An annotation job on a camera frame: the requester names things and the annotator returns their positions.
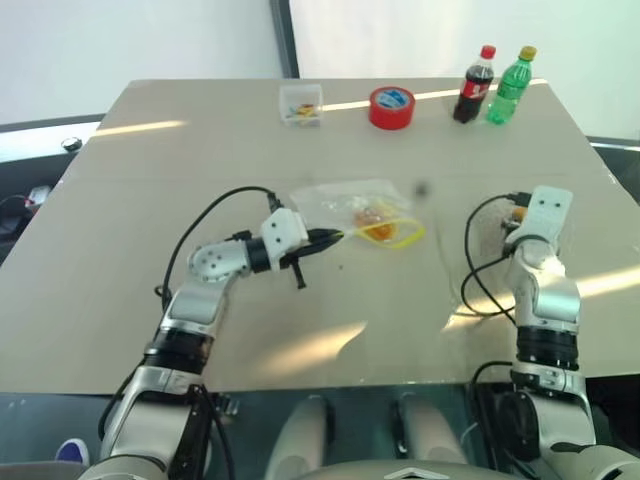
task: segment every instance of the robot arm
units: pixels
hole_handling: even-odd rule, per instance
[[[286,208],[277,208],[260,234],[252,238],[241,232],[198,247],[189,256],[187,278],[106,430],[102,461],[82,480],[117,474],[148,480],[200,478],[214,419],[201,375],[231,286],[251,272],[291,266],[303,288],[298,258],[322,251],[342,236],[337,230],[307,231],[300,214]]]
[[[580,293],[557,257],[571,197],[565,190],[536,188],[522,224],[506,238],[518,333],[515,391],[499,406],[501,436],[514,457],[542,458],[566,480],[638,478],[636,457],[595,445],[578,365]]]

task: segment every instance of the red tape roll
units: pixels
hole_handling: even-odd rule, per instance
[[[369,120],[385,130],[399,130],[411,123],[416,99],[400,87],[382,87],[369,97]]]

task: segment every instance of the black cable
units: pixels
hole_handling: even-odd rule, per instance
[[[270,205],[272,204],[272,202],[277,202],[277,199],[275,198],[275,193],[272,192],[271,190],[269,190],[268,188],[264,188],[264,187],[258,187],[258,186],[246,186],[246,187],[238,187],[238,188],[234,188],[232,190],[229,190],[228,192],[220,195],[218,198],[216,198],[213,202],[211,202],[209,204],[209,206],[207,208],[205,208],[202,213],[200,215],[198,215],[198,218],[196,218],[193,223],[191,225],[189,225],[189,228],[187,228],[185,230],[185,232],[182,234],[182,236],[180,237],[180,240],[178,240],[178,243],[176,244],[175,248],[173,249],[173,252],[171,253],[171,258],[169,259],[169,264],[167,265],[167,270],[164,274],[164,280],[162,281],[162,297],[161,297],[161,301],[162,301],[162,310],[165,311],[167,309],[167,307],[169,306],[169,303],[171,302],[171,297],[170,297],[170,290],[169,290],[169,281],[171,280],[171,272],[173,271],[173,266],[176,263],[176,259],[178,258],[178,253],[180,252],[180,249],[182,248],[182,245],[184,244],[185,240],[187,239],[187,237],[191,234],[191,232],[200,224],[200,222],[209,214],[209,212],[211,212],[211,210],[213,210],[215,207],[217,207],[222,201],[226,200],[227,198],[236,195],[237,193],[241,193],[241,192],[263,192],[266,193],[267,196],[269,196],[270,199]]]
[[[481,271],[486,270],[487,268],[493,267],[494,265],[499,264],[500,262],[503,262],[504,260],[508,259],[509,256],[508,255],[504,255],[500,258],[497,258],[489,263],[485,263],[484,265],[477,267],[474,269],[474,271],[471,271],[467,274],[467,276],[464,278],[464,280],[462,281],[462,285],[460,285],[460,297],[462,299],[462,303],[464,303],[465,307],[467,307],[469,310],[471,310],[473,313],[475,313],[476,315],[480,315],[482,317],[492,317],[494,315],[498,315],[501,312],[481,312],[479,310],[476,310],[474,307],[471,306],[471,303],[469,302],[469,300],[467,299],[467,285],[468,283],[471,281],[472,278],[475,278],[475,276],[477,274],[479,274]],[[511,312],[514,310],[515,307],[511,307],[507,309],[507,312]],[[509,318],[509,320],[511,321],[511,323],[513,323],[515,325],[515,322],[513,321],[512,318]]]
[[[107,423],[107,418],[109,417],[111,410],[113,410],[113,407],[118,401],[118,398],[122,396],[124,389],[127,388],[127,385],[129,385],[129,382],[131,382],[131,379],[135,375],[136,370],[140,365],[142,365],[143,361],[144,360],[141,360],[140,363],[136,365],[136,368],[134,368],[133,371],[127,376],[127,378],[124,379],[124,381],[118,387],[118,390],[116,390],[116,393],[114,393],[109,399],[109,403],[107,403],[107,406],[104,407],[102,415],[100,415],[100,420],[98,421],[98,437],[100,438],[100,440],[104,440],[105,425]]]
[[[20,194],[9,195],[8,197],[4,197],[2,200],[0,200],[0,207],[2,207],[9,200],[13,200],[14,198],[15,199],[20,199],[23,202],[26,202],[27,200],[29,200],[29,198],[25,197],[24,195],[20,195]]]
[[[489,447],[490,447],[489,450],[491,448],[497,447],[498,445],[495,439],[493,438],[492,431],[489,428],[489,419],[487,418],[487,414],[485,410],[482,408],[482,402],[480,401],[480,397],[478,396],[478,392],[477,392],[478,379],[480,378],[480,375],[482,375],[482,372],[484,372],[487,368],[497,367],[497,366],[511,367],[512,365],[513,364],[511,362],[505,362],[505,361],[493,361],[493,362],[483,363],[475,371],[475,373],[473,374],[473,377],[471,378],[471,381],[469,382],[469,391],[471,396],[469,404],[472,407],[471,408],[472,414],[474,415],[476,421],[478,422],[481,432],[485,436],[485,443],[489,444]],[[539,480],[536,475],[534,475],[528,469],[526,469],[523,465],[521,465],[517,459],[513,458],[507,450],[504,450],[504,449],[502,450],[506,454],[506,456],[509,458],[509,461],[511,462],[513,467],[518,472],[520,472],[522,476],[530,480]],[[497,459],[495,458],[495,455],[493,454],[493,451],[491,451],[491,456],[489,457],[489,460],[490,460],[490,463],[494,464],[493,468],[497,468],[498,463],[497,463]]]
[[[209,406],[208,402],[205,402],[206,406],[205,408],[209,409],[211,408]],[[207,425],[205,426],[207,431],[206,434],[203,435],[202,438],[202,444],[200,445],[200,451],[198,453],[195,454],[196,457],[196,468],[194,469],[194,477],[196,480],[204,480],[207,471],[205,470],[207,467],[207,453],[209,451],[209,444],[212,444],[212,438],[211,438],[211,421],[207,421],[206,422]]]
[[[483,312],[482,315],[483,316],[491,316],[491,315],[498,315],[498,314],[502,313],[509,320],[511,320],[511,322],[513,324],[515,324],[515,320],[513,319],[511,314],[507,310],[505,310],[502,307],[502,305],[500,305],[500,302],[498,302],[498,300],[496,300],[496,298],[491,294],[489,289],[485,286],[485,284],[480,279],[480,276],[478,275],[477,269],[475,268],[475,266],[473,265],[473,261],[471,260],[471,254],[469,253],[469,233],[471,231],[471,221],[474,219],[474,217],[486,205],[488,205],[488,204],[490,204],[492,202],[495,202],[496,200],[501,200],[501,199],[511,200],[512,198],[513,198],[513,195],[510,195],[510,194],[503,194],[503,195],[493,196],[491,198],[486,199],[484,202],[482,202],[480,205],[478,205],[473,212],[471,212],[471,215],[469,215],[469,218],[467,218],[467,223],[466,223],[465,229],[464,229],[464,256],[467,259],[467,265],[469,266],[469,270],[471,272],[471,275],[473,276],[475,281],[478,283],[478,286],[482,289],[482,291],[489,298],[489,300],[491,300],[493,302],[493,304],[496,307],[498,307],[498,309],[499,309],[499,311],[497,311],[497,312]]]
[[[220,436],[222,453],[224,455],[224,462],[227,468],[227,479],[236,480],[236,467],[233,461],[233,455],[231,453],[231,444],[229,443],[229,438],[227,437],[227,433],[224,430],[224,425],[222,424],[222,420],[220,419],[218,410],[216,409],[216,406],[211,399],[211,395],[204,385],[202,385],[202,392],[207,399],[207,403],[209,404],[209,408],[211,409],[211,415],[213,416],[213,421],[216,424],[216,429],[218,430],[218,435]]]
[[[155,293],[157,297],[162,298],[162,285],[156,285],[153,287],[153,293]],[[173,292],[169,290],[169,299],[171,298],[173,298]]]
[[[482,408],[482,403],[480,402],[480,397],[478,396],[477,391],[477,383],[478,378],[487,368],[494,366],[505,366],[510,367],[512,365],[511,362],[504,361],[493,361],[483,363],[478,367],[478,369],[473,374],[471,381],[469,382],[469,407],[471,408],[471,415],[478,422],[480,427],[480,431],[484,437],[484,443],[487,449],[487,460],[489,461],[489,466],[497,470],[498,469],[498,459],[496,458],[494,448],[496,446],[496,442],[493,438],[492,431],[489,428],[489,419],[487,418],[486,412]]]

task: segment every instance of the clear plastic bag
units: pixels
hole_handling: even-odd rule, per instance
[[[336,228],[383,247],[406,247],[425,233],[411,215],[411,202],[388,180],[315,185],[294,191],[291,199],[310,227]]]

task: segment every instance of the beige tabletop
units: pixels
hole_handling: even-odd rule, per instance
[[[574,193],[561,259],[584,297],[584,373],[638,372],[637,205],[545,82],[502,127],[451,119],[459,82],[322,80],[328,107],[309,129],[281,124],[282,81],[132,83],[0,268],[0,391],[113,392],[161,317],[152,289],[171,249],[227,189],[259,184],[290,204],[303,186],[369,178],[414,200],[426,236],[398,251],[343,240],[302,261],[302,291],[290,272],[238,282],[206,370],[210,389],[463,382],[483,361],[511,359],[504,318],[459,308],[462,233],[484,198],[540,184]],[[385,84],[422,93],[405,130],[367,120],[362,100]],[[414,198],[422,182],[429,195]],[[256,231],[265,203],[248,193],[214,211],[185,245],[173,287],[192,248]],[[498,254],[507,210],[479,216],[478,263]],[[487,275],[496,292],[503,272]]]

